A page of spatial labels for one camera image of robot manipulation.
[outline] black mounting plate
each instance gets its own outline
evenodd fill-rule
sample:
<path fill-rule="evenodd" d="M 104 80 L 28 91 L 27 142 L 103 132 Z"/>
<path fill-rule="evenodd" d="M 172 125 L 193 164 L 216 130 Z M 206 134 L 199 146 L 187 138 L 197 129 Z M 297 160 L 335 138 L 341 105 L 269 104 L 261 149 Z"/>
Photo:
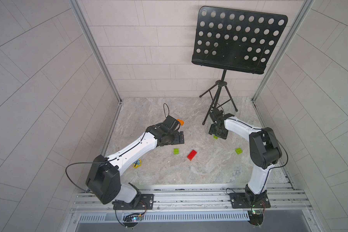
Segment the black mounting plate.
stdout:
<path fill-rule="evenodd" d="M 153 208 L 153 200 L 154 200 L 153 194 L 141 194 L 141 197 L 139 198 L 140 202 L 144 202 L 144 204 L 147 207 L 147 210 Z M 145 207 L 142 204 L 138 204 L 138 206 L 135 209 L 127 209 L 126 207 L 124 207 L 124 205 L 118 204 L 118 205 L 113 205 L 113 209 L 114 210 L 145 210 Z"/>
<path fill-rule="evenodd" d="M 245 193 L 229 193 L 229 195 L 231 198 L 232 209 L 251 209 L 251 206 L 246 204 L 245 202 Z M 261 201 L 264 202 L 266 208 L 270 208 L 270 203 L 267 195 L 265 195 L 262 200 L 255 202 L 253 208 L 263 208 Z"/>

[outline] tripod leg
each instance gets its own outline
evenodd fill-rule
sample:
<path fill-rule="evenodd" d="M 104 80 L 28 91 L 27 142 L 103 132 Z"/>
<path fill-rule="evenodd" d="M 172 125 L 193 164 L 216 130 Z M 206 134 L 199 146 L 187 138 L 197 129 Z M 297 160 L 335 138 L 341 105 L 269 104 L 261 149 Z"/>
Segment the tripod leg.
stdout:
<path fill-rule="evenodd" d="M 219 95 L 220 95 L 220 90 L 221 90 L 221 89 L 222 89 L 222 87 L 219 86 L 219 87 L 218 87 L 218 90 L 217 90 L 217 93 L 215 94 L 214 99 L 213 99 L 213 101 L 212 101 L 212 104 L 210 105 L 209 110 L 207 111 L 207 114 L 206 114 L 206 116 L 205 116 L 205 119 L 204 119 L 204 121 L 202 122 L 203 125 L 205 125 L 206 119 L 207 119 L 208 115 L 210 114 L 210 111 L 212 110 L 213 105 L 216 105 L 216 104 L 217 104 L 218 99 L 219 99 Z"/>
<path fill-rule="evenodd" d="M 233 98 L 232 98 L 232 96 L 231 96 L 231 93 L 230 93 L 230 92 L 229 92 L 229 90 L 228 90 L 227 85 L 225 85 L 224 87 L 226 87 L 226 90 L 227 90 L 228 96 L 229 96 L 229 98 L 231 99 L 232 104 L 233 104 L 233 106 L 234 106 L 234 108 L 235 108 L 235 110 L 236 110 L 236 112 L 237 112 L 237 111 L 238 111 L 238 109 L 236 108 L 235 102 L 233 101 Z"/>
<path fill-rule="evenodd" d="M 207 92 L 209 92 L 210 90 L 212 90 L 218 83 L 215 83 L 215 85 L 213 85 L 212 87 L 210 87 L 210 89 L 208 89 L 207 91 L 205 91 L 203 94 L 200 95 L 200 97 L 204 96 Z"/>

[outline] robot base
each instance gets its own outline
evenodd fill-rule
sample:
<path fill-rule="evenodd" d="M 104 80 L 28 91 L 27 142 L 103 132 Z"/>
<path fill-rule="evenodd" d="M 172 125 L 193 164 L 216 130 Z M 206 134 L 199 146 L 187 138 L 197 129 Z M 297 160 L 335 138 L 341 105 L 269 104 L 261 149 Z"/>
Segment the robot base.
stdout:
<path fill-rule="evenodd" d="M 153 208 L 153 200 L 154 200 L 154 195 L 153 194 L 141 194 L 139 201 L 143 202 L 147 210 Z M 131 205 L 129 203 L 116 203 L 113 205 L 114 210 L 145 210 L 144 205 L 138 204 L 136 208 L 131 208 Z"/>

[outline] tripod stand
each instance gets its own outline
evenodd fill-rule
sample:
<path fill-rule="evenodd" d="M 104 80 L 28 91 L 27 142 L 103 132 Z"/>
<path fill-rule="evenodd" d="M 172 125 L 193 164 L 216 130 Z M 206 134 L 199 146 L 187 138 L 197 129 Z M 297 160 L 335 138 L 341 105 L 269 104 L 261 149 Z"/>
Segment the tripod stand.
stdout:
<path fill-rule="evenodd" d="M 235 102 L 233 101 L 233 98 L 232 98 L 232 96 L 231 96 L 231 93 L 230 93 L 229 90 L 228 90 L 227 82 L 224 81 L 224 78 L 225 78 L 225 76 L 226 76 L 226 72 L 227 72 L 227 70 L 224 69 L 224 70 L 223 70 L 223 74 L 222 74 L 222 78 L 221 78 L 220 80 L 215 81 L 215 85 L 213 85 L 212 87 L 210 87 L 210 89 L 208 89 L 207 91 L 205 91 L 203 94 L 200 95 L 200 97 L 202 97 L 202 96 L 204 96 L 207 92 L 209 92 L 209 93 L 210 93 L 210 96 L 212 97 L 212 104 L 210 105 L 209 110 L 207 111 L 207 114 L 206 114 L 206 116 L 205 116 L 205 119 L 204 119 L 204 121 L 202 122 L 203 125 L 205 125 L 206 119 L 207 119 L 207 117 L 208 117 L 208 115 L 210 114 L 210 111 L 211 111 L 212 109 L 219 108 L 219 107 L 221 107 L 222 105 L 226 104 L 226 103 L 229 102 L 229 101 L 232 101 L 232 104 L 233 104 L 233 106 L 234 106 L 236 112 L 238 111 L 238 109 L 236 108 Z M 210 90 L 212 90 L 212 89 L 213 89 L 215 86 L 217 86 L 217 85 L 218 85 L 218 90 L 217 90 L 217 92 L 215 93 L 215 95 L 214 95 L 214 97 L 213 97 L 213 96 L 212 96 L 212 93 L 210 92 Z M 219 96 L 220 96 L 220 91 L 222 90 L 222 87 L 223 87 L 223 86 L 226 88 L 226 91 L 227 91 L 228 96 L 229 96 L 229 100 L 225 101 L 224 103 L 222 103 L 221 105 L 219 105 L 218 107 L 216 107 L 216 105 L 218 104 L 218 100 L 219 100 Z"/>

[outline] metal edge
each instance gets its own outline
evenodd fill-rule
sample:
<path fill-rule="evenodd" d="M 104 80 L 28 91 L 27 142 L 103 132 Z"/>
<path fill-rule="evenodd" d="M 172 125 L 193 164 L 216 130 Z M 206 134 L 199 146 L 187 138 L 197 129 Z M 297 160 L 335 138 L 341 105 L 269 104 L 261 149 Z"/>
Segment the metal edge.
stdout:
<path fill-rule="evenodd" d="M 95 55 L 95 58 L 97 59 L 97 62 L 99 64 L 99 66 L 101 67 L 102 72 L 103 72 L 104 76 L 106 77 L 109 86 L 112 88 L 113 93 L 115 94 L 117 100 L 119 102 L 121 102 L 121 97 L 120 97 L 120 95 L 119 95 L 119 93 L 118 93 L 118 91 L 117 91 L 117 89 L 112 81 L 111 75 L 109 74 L 108 69 L 106 67 L 106 64 L 103 61 L 101 52 L 99 51 L 98 46 L 95 43 L 93 35 L 92 35 L 91 31 L 89 30 L 89 27 L 85 21 L 84 15 L 82 14 L 82 12 L 80 10 L 79 3 L 77 3 L 77 0 L 69 0 L 69 2 L 70 2 L 71 9 L 76 16 L 77 21 L 79 22 L 79 25 L 80 25 L 80 27 L 85 35 L 86 40 L 90 44 L 92 52 Z"/>
<path fill-rule="evenodd" d="M 313 4 L 314 0 L 305 0 L 303 5 L 301 6 L 296 18 L 294 19 L 290 30 L 288 34 L 286 35 L 286 38 L 284 39 L 282 45 L 280 46 L 280 49 L 278 50 L 275 58 L 273 59 L 272 63 L 270 64 L 267 73 L 265 74 L 264 78 L 260 82 L 260 85 L 258 89 L 255 91 L 255 94 L 253 96 L 253 100 L 256 101 L 258 97 L 260 96 L 261 91 L 263 90 L 264 86 L 267 84 L 267 81 L 272 76 L 274 70 L 276 69 L 278 63 L 280 62 L 283 54 L 285 54 L 289 44 L 291 43 L 292 39 L 294 38 L 295 34 L 297 33 L 300 25 L 302 24 L 304 18 L 307 16 L 309 10 L 311 9 L 311 5 Z"/>

